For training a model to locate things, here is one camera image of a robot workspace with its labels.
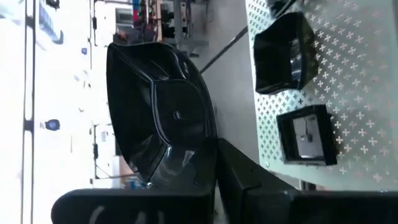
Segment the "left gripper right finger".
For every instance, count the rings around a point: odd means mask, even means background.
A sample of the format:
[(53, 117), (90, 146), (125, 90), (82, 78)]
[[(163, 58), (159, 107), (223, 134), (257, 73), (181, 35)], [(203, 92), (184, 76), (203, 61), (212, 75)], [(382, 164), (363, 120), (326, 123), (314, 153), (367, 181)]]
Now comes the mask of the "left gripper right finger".
[(297, 190), (225, 139), (216, 173), (231, 223), (397, 224), (397, 192)]

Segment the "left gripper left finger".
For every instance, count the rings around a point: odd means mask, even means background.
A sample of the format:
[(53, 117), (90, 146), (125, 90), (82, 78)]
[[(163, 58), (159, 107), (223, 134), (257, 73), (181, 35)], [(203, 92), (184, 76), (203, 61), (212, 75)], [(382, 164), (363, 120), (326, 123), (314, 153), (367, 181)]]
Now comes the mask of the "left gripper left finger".
[(217, 140), (196, 149), (169, 147), (144, 189), (77, 189), (56, 200), (51, 221), (213, 223)]

